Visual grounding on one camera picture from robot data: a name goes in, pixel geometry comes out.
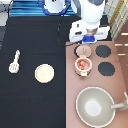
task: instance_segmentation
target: small dish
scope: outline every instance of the small dish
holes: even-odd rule
[[[38,66],[35,70],[35,78],[40,83],[48,83],[54,77],[54,69],[48,64],[42,64]]]

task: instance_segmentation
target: cup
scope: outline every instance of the cup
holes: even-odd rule
[[[80,57],[75,61],[75,72],[78,75],[85,77],[88,75],[91,69],[92,61],[88,59],[85,55],[80,55]]]

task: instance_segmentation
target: pink surface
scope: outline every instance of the pink surface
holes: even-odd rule
[[[96,46],[103,44],[112,49],[112,54],[107,58],[101,58],[95,54]],[[74,48],[76,46],[72,45],[66,48],[66,128],[91,128],[83,123],[77,115],[75,102],[79,92],[89,86],[100,87],[110,93],[115,103],[119,103],[125,99],[126,87],[114,42],[100,41],[95,45],[89,45],[92,49],[92,55],[89,59],[91,59],[93,66],[85,78],[75,73],[74,63],[77,57],[74,55]],[[109,61],[115,66],[116,72],[113,76],[105,77],[99,73],[98,65],[103,61]],[[128,128],[128,110],[116,111],[114,120],[106,128]]]

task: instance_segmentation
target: round lid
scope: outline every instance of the round lid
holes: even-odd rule
[[[41,83],[48,83],[54,77],[54,69],[48,64],[40,65],[35,70],[35,78]]]
[[[76,49],[76,54],[80,57],[80,55],[85,55],[89,57],[91,55],[91,48],[87,45],[80,45]]]

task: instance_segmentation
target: table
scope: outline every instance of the table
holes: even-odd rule
[[[58,45],[61,17],[9,17],[0,50],[0,128],[66,128],[66,56]],[[69,40],[71,23],[77,16],[64,17],[60,29],[62,45]],[[107,24],[104,16],[101,25]],[[111,40],[110,33],[106,40]],[[8,71],[16,50],[21,52],[18,74]],[[34,78],[40,64],[55,69],[46,84]]]
[[[107,58],[101,58],[96,55],[95,49],[99,45],[107,45],[111,48],[111,55]],[[77,59],[74,54],[74,48],[77,44],[66,48],[66,128],[89,128],[77,115],[75,101],[77,95],[84,88],[89,86],[100,87],[109,92],[115,103],[120,103],[125,98],[126,87],[122,75],[117,49],[114,41],[98,41],[96,44],[89,44],[92,55],[89,57],[92,61],[92,70],[86,78],[78,76],[74,71],[74,63]],[[98,71],[98,65],[101,62],[111,62],[115,67],[115,73],[112,76],[103,76]],[[106,128],[127,128],[128,110],[116,112],[113,122]]]

